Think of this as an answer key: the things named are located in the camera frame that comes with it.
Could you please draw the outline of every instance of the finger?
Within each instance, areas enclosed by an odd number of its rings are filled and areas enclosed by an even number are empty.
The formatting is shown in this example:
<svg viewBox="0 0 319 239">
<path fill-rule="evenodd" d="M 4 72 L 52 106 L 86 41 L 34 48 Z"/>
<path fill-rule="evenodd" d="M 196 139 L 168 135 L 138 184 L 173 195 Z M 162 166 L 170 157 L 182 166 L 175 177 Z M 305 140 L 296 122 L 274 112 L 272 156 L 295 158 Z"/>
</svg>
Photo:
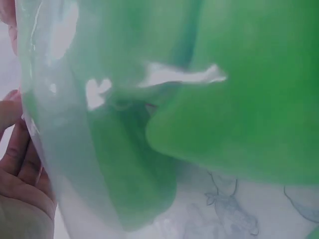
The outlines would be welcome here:
<svg viewBox="0 0 319 239">
<path fill-rule="evenodd" d="M 41 170 L 40 158 L 30 140 L 18 178 L 26 184 L 35 186 L 40 178 Z"/>
<path fill-rule="evenodd" d="M 11 100 L 11 98 L 14 98 L 16 94 L 18 94 L 18 90 L 13 90 L 13 91 L 10 91 L 5 97 L 4 97 L 4 101 L 9 101 Z"/>
<path fill-rule="evenodd" d="M 41 192 L 43 192 L 46 196 L 48 196 L 52 200 L 55 206 L 57 205 L 56 198 L 53 193 L 51 181 L 44 168 L 42 168 L 41 176 L 39 178 L 38 183 L 36 184 L 36 188 L 39 189 Z"/>
<path fill-rule="evenodd" d="M 14 100 L 14 99 L 16 99 L 16 95 L 20 95 L 20 94 L 19 94 L 19 90 L 10 91 L 10 92 L 4 97 L 3 100 L 4 100 L 4 101 Z M 3 134 L 4 134 L 4 130 L 0 130 L 0 142 L 1 142 L 1 140 L 2 140 Z"/>
<path fill-rule="evenodd" d="M 6 130 L 14 125 L 22 115 L 21 102 L 1 101 L 0 102 L 0 131 Z"/>
<path fill-rule="evenodd" d="M 22 119 L 15 124 L 7 150 L 0 161 L 0 168 L 5 172 L 17 176 L 23 163 L 30 135 Z"/>
<path fill-rule="evenodd" d="M 16 26 L 14 0 L 0 0 L 0 19 L 10 26 Z"/>
<path fill-rule="evenodd" d="M 9 26 L 9 37 L 10 37 L 13 52 L 15 55 L 17 55 L 18 30 L 17 30 L 16 26 Z"/>
</svg>

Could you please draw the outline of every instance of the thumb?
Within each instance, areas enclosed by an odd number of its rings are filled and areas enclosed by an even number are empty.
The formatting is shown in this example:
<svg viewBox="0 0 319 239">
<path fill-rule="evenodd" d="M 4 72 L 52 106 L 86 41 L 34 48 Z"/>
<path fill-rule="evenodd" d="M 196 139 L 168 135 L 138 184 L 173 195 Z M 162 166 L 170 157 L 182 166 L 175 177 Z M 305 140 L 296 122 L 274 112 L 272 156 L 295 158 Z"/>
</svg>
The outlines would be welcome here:
<svg viewBox="0 0 319 239">
<path fill-rule="evenodd" d="M 14 125 L 22 116 L 21 102 L 0 102 L 0 132 Z"/>
</svg>

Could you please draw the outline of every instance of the hand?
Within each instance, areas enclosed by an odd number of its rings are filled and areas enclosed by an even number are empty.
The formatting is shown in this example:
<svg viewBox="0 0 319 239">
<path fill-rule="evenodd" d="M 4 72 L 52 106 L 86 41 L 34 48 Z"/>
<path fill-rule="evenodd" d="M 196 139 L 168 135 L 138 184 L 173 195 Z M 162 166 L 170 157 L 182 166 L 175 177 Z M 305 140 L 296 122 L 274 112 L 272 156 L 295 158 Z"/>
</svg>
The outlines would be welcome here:
<svg viewBox="0 0 319 239">
<path fill-rule="evenodd" d="M 0 238 L 52 239 L 56 202 L 51 184 L 30 140 L 18 91 L 0 102 L 0 138 L 15 124 L 0 161 Z"/>
<path fill-rule="evenodd" d="M 8 25 L 12 49 L 17 54 L 17 25 L 15 17 L 15 0 L 0 0 L 0 19 Z"/>
</svg>

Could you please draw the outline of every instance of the clear plastic bag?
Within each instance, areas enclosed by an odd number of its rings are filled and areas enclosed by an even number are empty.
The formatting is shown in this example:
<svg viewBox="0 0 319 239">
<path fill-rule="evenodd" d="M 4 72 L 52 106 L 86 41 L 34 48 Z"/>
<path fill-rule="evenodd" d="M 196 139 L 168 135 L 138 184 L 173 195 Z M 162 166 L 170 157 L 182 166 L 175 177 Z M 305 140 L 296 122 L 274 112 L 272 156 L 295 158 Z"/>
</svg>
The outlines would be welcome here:
<svg viewBox="0 0 319 239">
<path fill-rule="evenodd" d="M 318 3 L 301 5 L 17 3 L 25 119 L 72 238 L 315 229 Z"/>
</svg>

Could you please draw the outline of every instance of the translucent plastic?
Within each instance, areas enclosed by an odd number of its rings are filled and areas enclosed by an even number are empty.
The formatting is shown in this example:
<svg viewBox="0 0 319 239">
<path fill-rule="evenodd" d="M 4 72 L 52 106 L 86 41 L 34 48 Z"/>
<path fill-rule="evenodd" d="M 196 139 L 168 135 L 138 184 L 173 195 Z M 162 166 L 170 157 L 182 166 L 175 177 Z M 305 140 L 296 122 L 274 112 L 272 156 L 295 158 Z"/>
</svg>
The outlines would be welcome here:
<svg viewBox="0 0 319 239">
<path fill-rule="evenodd" d="M 318 239 L 319 2 L 17 2 L 25 118 L 73 239 Z"/>
</svg>

